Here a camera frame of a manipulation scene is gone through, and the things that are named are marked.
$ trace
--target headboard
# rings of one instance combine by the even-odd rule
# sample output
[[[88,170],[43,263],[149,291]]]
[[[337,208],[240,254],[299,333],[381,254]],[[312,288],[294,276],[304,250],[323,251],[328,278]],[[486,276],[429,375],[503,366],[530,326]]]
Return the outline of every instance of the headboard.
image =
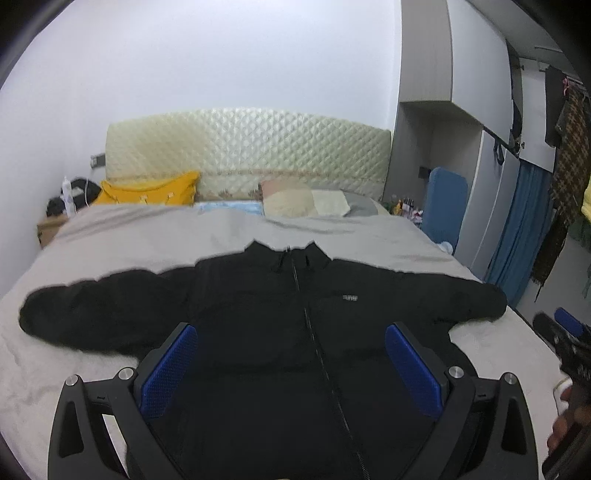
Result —
[[[259,108],[162,113],[109,126],[114,183],[199,170],[201,199],[252,198],[261,180],[299,178],[379,200],[390,132],[305,113]]]

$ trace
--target jacket collar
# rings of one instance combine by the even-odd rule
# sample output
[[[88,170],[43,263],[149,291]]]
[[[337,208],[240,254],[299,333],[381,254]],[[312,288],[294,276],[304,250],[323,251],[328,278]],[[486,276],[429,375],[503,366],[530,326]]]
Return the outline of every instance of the jacket collar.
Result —
[[[254,240],[244,249],[244,253],[255,262],[264,264],[273,271],[279,271],[285,265],[291,267],[292,260],[296,268],[311,270],[320,270],[331,262],[330,257],[314,242],[309,243],[305,248],[286,248],[283,251],[277,251]]]

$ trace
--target cabinet door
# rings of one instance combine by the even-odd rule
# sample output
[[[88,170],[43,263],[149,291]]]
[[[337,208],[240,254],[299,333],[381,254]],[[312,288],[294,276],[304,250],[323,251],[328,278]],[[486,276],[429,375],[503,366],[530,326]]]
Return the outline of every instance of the cabinet door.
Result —
[[[483,131],[476,174],[454,253],[454,257],[468,268],[472,267],[480,249],[501,181],[503,167],[496,161],[494,146],[495,140]]]
[[[499,138],[513,122],[505,37],[466,0],[447,0],[452,31],[452,102]]]
[[[503,148],[503,153],[505,154],[505,162],[503,163],[499,189],[496,193],[495,205],[488,220],[488,226],[480,243],[480,248],[470,268],[472,273],[481,280],[484,279],[488,265],[491,263],[492,256],[501,239],[503,228],[505,228],[505,222],[515,193],[515,186],[517,185],[517,175],[519,174],[519,159],[507,152],[505,148]]]
[[[531,68],[521,71],[523,89],[523,129],[521,131],[522,160],[554,171],[554,147],[545,141],[546,87],[544,72]]]

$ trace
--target blue curtain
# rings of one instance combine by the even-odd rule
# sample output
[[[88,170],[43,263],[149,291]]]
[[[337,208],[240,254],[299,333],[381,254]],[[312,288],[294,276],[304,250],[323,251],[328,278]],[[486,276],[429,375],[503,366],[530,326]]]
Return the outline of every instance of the blue curtain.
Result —
[[[492,257],[485,281],[499,286],[507,303],[519,302],[552,218],[552,174],[521,160],[517,186],[501,240]]]

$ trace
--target bed sheet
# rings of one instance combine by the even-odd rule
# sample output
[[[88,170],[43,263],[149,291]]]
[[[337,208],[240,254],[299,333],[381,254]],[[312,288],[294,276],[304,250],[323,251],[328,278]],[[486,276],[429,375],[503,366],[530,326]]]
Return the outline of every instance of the bed sheet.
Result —
[[[399,217],[274,219],[229,209],[199,213],[190,207],[91,206],[64,225],[0,301],[0,431],[32,479],[47,475],[51,424],[64,379],[73,373],[85,381],[110,378],[136,361],[57,348],[29,337],[17,322],[27,294],[113,271],[190,265],[199,258],[241,251],[253,239],[276,249],[303,247],[313,240],[331,257],[474,279],[467,268]],[[450,337],[481,377],[499,378],[506,371],[517,374],[542,461],[556,416],[552,389],[564,377],[556,357],[510,308],[495,322],[455,326]],[[114,422],[109,431],[122,456],[125,445]]]

